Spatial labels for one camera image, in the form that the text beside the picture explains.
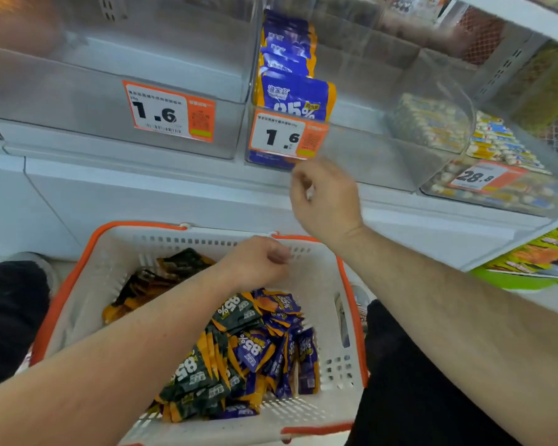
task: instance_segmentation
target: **hairy forearm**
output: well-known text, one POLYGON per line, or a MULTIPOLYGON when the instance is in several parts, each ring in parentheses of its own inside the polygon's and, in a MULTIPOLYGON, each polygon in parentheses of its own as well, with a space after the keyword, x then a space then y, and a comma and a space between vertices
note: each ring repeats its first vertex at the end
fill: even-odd
POLYGON ((213 266, 0 385, 0 446, 115 445, 231 291, 213 266))
POLYGON ((558 445, 558 314, 367 228, 336 252, 502 427, 526 445, 558 445))

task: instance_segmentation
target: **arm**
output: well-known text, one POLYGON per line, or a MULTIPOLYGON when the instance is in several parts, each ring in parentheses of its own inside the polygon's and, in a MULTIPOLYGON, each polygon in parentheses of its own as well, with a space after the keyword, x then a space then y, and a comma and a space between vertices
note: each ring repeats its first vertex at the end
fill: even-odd
POLYGON ((289 256, 274 239, 248 239, 218 264, 2 383, 0 446, 118 444, 223 301, 282 277, 289 256))
POLYGON ((525 445, 558 445, 558 314, 364 226, 355 181, 331 162, 299 164, 290 195, 306 231, 475 404, 525 445))

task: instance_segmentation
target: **hand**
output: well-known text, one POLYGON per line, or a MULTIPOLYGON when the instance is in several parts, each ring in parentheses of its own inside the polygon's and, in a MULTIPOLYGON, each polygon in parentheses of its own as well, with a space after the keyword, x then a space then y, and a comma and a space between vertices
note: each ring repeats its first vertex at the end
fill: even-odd
POLYGON ((328 159, 304 161, 294 168, 290 199, 304 229, 336 254, 350 235, 364 229, 355 180, 328 159), (311 186, 314 194, 308 199, 311 186))
POLYGON ((218 267, 231 281, 231 293, 262 288, 287 276, 289 248, 273 238, 253 236, 234 247, 218 267))

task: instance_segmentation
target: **shopping basket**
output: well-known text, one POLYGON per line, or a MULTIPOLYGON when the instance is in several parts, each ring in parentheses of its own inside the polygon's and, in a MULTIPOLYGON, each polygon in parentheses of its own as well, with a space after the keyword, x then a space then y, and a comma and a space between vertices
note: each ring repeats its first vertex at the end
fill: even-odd
MULTIPOLYGON (((197 228, 187 224, 112 222, 91 236, 80 261, 52 301, 37 335, 31 364, 51 357, 102 327, 101 313, 138 268, 156 268, 156 258, 192 247, 220 260, 250 232, 197 228)), ((322 243, 305 236, 272 235, 290 247, 290 275, 270 288, 294 295, 314 327, 320 361, 320 390, 310 396, 269 397, 260 415, 233 420, 163 423, 144 415, 121 444, 259 444, 298 435, 348 430, 368 379, 364 338, 356 302, 343 262, 322 243), (343 307, 349 346, 335 308, 343 307)))

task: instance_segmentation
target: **orange price tag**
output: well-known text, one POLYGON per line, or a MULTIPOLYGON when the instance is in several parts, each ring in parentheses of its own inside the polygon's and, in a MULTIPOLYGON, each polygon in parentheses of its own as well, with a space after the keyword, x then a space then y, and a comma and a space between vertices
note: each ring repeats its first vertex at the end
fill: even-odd
POLYGON ((134 127, 213 142, 215 102, 123 80, 134 127))
POLYGON ((479 161, 449 183, 453 188, 491 194, 519 178, 526 169, 514 168, 492 161, 479 161))
POLYGON ((328 124, 322 122, 257 108, 249 147, 273 155, 313 158, 322 145, 328 128, 328 124))

